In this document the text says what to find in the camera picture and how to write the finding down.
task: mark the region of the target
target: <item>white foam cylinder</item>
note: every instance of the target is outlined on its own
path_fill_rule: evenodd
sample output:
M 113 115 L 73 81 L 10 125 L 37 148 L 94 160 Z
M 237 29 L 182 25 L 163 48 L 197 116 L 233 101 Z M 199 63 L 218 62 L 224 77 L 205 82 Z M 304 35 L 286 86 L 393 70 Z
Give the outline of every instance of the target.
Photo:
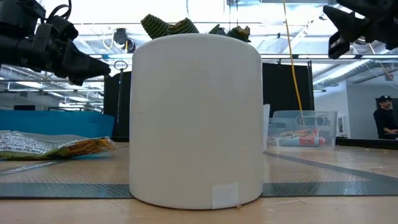
M 261 56 L 211 34 L 171 35 L 132 58 L 130 192 L 170 208 L 217 209 L 263 185 Z

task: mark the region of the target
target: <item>ceiling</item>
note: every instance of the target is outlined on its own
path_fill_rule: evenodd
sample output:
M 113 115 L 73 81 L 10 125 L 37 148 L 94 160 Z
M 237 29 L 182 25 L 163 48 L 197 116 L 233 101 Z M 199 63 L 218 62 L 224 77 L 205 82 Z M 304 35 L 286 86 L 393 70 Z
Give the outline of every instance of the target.
M 72 14 L 69 21 L 74 23 L 79 31 L 75 45 L 84 53 L 96 54 L 123 54 L 124 51 L 112 44 L 113 32 L 116 28 L 126 28 L 129 38 L 139 47 L 150 38 L 142 28 L 140 21 L 147 14 L 153 14 L 166 22 L 175 23 L 186 17 L 190 18 L 201 33 L 207 33 L 215 25 L 221 24 L 226 31 L 235 27 L 249 26 L 251 28 L 250 44 L 257 48 L 261 54 L 288 54 L 287 31 L 285 26 L 284 7 L 282 1 L 273 0 L 234 0 L 238 5 L 229 7 L 228 1 L 232 0 L 79 0 L 72 1 Z M 67 0 L 41 0 L 38 1 L 49 13 L 60 4 L 67 4 Z M 289 23 L 290 40 L 294 54 L 327 54 L 328 39 L 336 32 L 332 22 L 322 13 L 322 6 L 333 4 L 341 10 L 349 12 L 332 0 L 287 0 L 287 20 Z M 373 43 L 378 49 L 381 43 Z M 371 53 L 368 45 L 354 45 L 355 52 Z M 114 60 L 105 60 L 113 65 Z M 131 55 L 125 61 L 131 66 Z M 313 63 L 313 74 L 319 75 L 335 67 L 342 67 L 337 62 L 327 60 L 323 63 Z M 49 73 L 35 73 L 18 68 L 2 69 L 0 77 L 5 79 L 56 79 Z M 111 66 L 112 75 L 118 71 Z M 46 88 L 61 89 L 95 89 L 104 88 L 102 77 L 96 78 L 99 82 L 86 82 L 82 87 L 72 86 L 69 83 L 47 82 L 41 83 Z M 27 86 L 14 83 L 19 88 Z M 53 95 L 60 101 L 68 96 L 86 97 L 90 102 L 102 102 L 102 96 L 97 92 L 57 92 Z

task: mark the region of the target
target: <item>white wall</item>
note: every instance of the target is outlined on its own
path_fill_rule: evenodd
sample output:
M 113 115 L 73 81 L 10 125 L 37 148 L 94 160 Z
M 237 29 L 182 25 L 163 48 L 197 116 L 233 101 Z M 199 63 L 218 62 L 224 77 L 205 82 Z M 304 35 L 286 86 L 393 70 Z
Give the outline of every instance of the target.
M 349 126 L 349 111 L 346 82 L 342 81 L 336 87 L 325 88 L 324 93 L 314 93 L 315 111 L 337 111 L 337 116 L 346 118 L 346 135 L 351 137 Z
M 382 95 L 398 98 L 398 90 L 388 85 L 352 84 L 347 85 L 347 94 L 351 138 L 377 139 L 377 129 L 373 118 L 376 98 Z
M 27 98 L 19 93 L 1 93 L 0 110 L 13 110 L 14 105 L 35 105 L 36 110 L 46 110 L 49 106 L 59 106 L 52 96 L 39 96 L 37 93 L 27 93 Z

